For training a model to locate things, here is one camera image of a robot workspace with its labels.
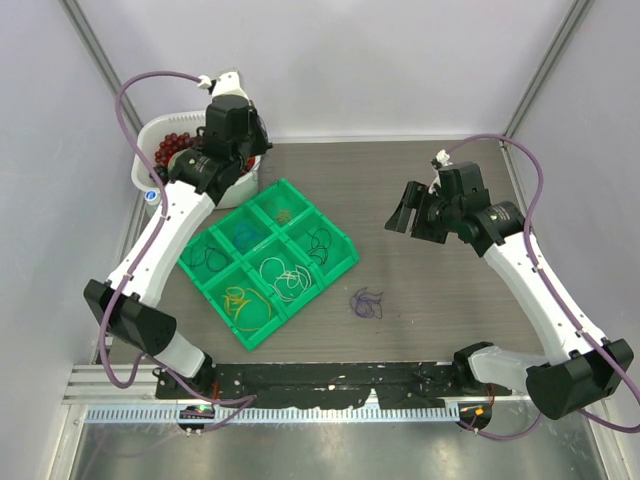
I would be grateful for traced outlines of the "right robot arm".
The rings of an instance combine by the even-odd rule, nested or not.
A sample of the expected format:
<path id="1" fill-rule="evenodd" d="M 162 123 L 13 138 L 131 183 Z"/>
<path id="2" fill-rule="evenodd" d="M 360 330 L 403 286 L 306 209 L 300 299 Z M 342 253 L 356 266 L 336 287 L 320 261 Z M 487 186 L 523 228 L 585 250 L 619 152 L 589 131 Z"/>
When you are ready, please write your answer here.
<path id="1" fill-rule="evenodd" d="M 456 234 L 504 281 L 543 347 L 529 355 L 479 342 L 455 352 L 457 391 L 472 395 L 494 384 L 526 393 L 554 420 L 616 391 L 634 359 L 631 347 L 609 340 L 579 309 L 526 233 L 519 208 L 491 201 L 477 164 L 444 166 L 430 186 L 408 182 L 385 227 L 438 244 Z"/>

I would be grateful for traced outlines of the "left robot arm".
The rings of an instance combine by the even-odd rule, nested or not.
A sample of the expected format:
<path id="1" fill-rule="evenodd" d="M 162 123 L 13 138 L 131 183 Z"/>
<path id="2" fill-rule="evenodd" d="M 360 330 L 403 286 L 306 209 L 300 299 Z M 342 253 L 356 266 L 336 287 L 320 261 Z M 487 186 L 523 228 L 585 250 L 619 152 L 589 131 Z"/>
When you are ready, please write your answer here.
<path id="1" fill-rule="evenodd" d="M 105 281 L 91 280 L 83 292 L 102 335 L 156 361 L 193 399 L 212 394 L 214 362 L 157 305 L 197 227 L 243 176 L 250 159 L 271 146 L 251 100 L 237 94 L 214 97 L 200 142 L 171 158 L 168 180 L 160 185 L 161 204 L 129 254 Z"/>

